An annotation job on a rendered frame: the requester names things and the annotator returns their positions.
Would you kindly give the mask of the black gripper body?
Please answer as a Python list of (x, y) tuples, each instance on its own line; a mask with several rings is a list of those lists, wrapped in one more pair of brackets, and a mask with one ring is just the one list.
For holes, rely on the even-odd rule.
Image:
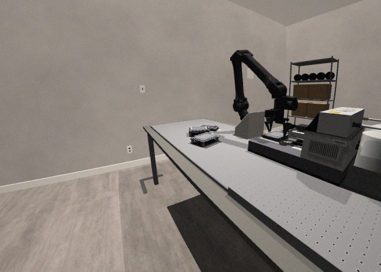
[(285, 123), (285, 121), (289, 121), (289, 118), (283, 118), (283, 119), (274, 119), (275, 123), (283, 124), (283, 125), (290, 125), (290, 123)]

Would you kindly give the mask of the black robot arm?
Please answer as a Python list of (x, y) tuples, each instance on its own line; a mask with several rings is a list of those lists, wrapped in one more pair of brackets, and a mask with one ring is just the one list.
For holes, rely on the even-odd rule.
[[(284, 109), (295, 111), (298, 107), (296, 97), (288, 96), (286, 86), (278, 79), (273, 77), (259, 62), (254, 59), (253, 54), (248, 50), (237, 50), (231, 57), (230, 61), (233, 64), (234, 81), (235, 81), (235, 99), (233, 109), (239, 113), (240, 119), (243, 120), (247, 115), (249, 103), (244, 96), (242, 62), (246, 64), (255, 75), (265, 84), (274, 99), (274, 108), (265, 110), (267, 121), (274, 119), (283, 119)], [(278, 85), (278, 86), (276, 86)], [(243, 100), (245, 99), (245, 100)], [(283, 110), (278, 110), (283, 109)], [(274, 111), (277, 110), (277, 111)]]

